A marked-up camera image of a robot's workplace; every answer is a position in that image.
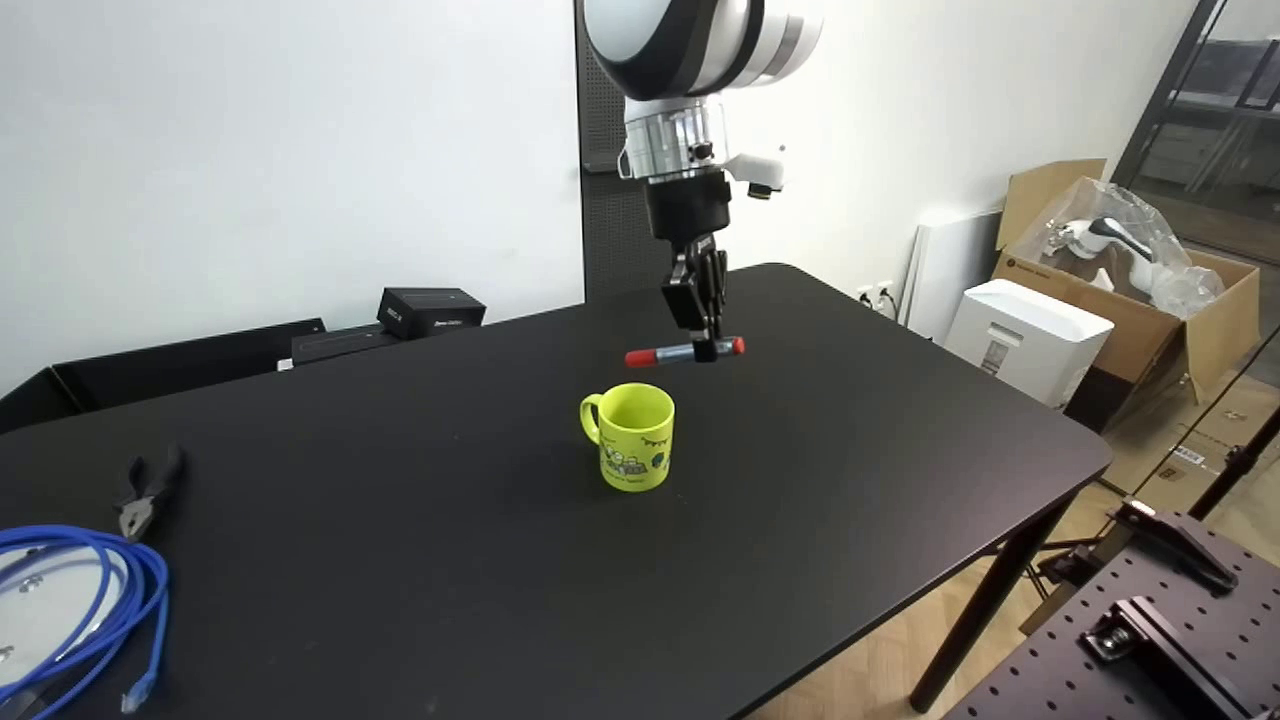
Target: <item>green mug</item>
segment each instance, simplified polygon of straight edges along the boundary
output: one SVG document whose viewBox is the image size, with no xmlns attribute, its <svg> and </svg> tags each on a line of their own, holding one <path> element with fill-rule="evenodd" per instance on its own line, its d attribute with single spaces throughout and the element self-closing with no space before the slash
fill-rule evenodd
<svg viewBox="0 0 1280 720">
<path fill-rule="evenodd" d="M 613 383 L 581 405 L 601 475 L 619 492 L 662 489 L 674 472 L 677 400 L 658 383 Z"/>
</svg>

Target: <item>wall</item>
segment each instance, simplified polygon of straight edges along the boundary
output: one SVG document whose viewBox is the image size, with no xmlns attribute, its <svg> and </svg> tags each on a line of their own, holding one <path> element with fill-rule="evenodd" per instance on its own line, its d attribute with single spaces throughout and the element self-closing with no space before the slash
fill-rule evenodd
<svg viewBox="0 0 1280 720">
<path fill-rule="evenodd" d="M 0 394 L 384 285 L 581 301 L 570 0 L 5 0 Z"/>
<path fill-rule="evenodd" d="M 1280 40 L 1280 5 L 1278 0 L 1229 0 L 1212 35 L 1217 40 Z"/>
<path fill-rule="evenodd" d="M 917 221 L 1000 210 L 1018 168 L 1121 159 L 1189 14 L 1192 0 L 831 0 L 796 78 L 723 105 L 738 148 L 790 158 L 790 193 L 738 201 L 734 261 L 790 258 L 850 294 L 900 280 Z"/>
</svg>

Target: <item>black table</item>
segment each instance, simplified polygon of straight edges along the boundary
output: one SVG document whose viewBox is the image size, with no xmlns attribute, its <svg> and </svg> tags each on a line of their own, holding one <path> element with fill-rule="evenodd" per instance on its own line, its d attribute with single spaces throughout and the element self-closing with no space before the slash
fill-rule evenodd
<svg viewBox="0 0 1280 720">
<path fill-rule="evenodd" d="M 155 715 L 734 715 L 1004 541 L 927 704 L 1108 451 L 793 267 L 734 275 L 750 355 L 650 380 L 674 481 L 578 428 L 662 298 L 570 308 L 0 442 L 0 526 L 112 526 L 185 445 Z M 104 715 L 139 650 L 76 710 Z"/>
</svg>

